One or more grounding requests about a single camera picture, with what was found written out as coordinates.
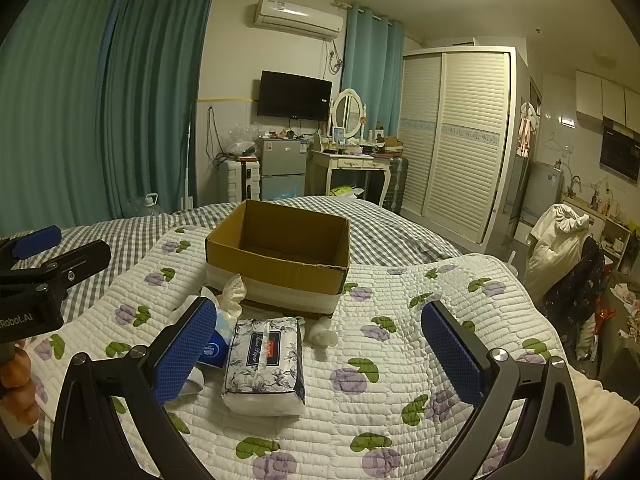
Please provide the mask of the person's left hand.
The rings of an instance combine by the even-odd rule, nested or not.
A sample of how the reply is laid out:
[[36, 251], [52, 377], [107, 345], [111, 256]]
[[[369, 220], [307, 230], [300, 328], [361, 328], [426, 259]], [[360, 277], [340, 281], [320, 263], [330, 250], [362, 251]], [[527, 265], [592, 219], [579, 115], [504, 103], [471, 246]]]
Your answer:
[[36, 388], [30, 374], [30, 359], [24, 351], [25, 339], [14, 342], [14, 357], [1, 365], [1, 383], [6, 389], [2, 405], [18, 422], [32, 426], [39, 419]]

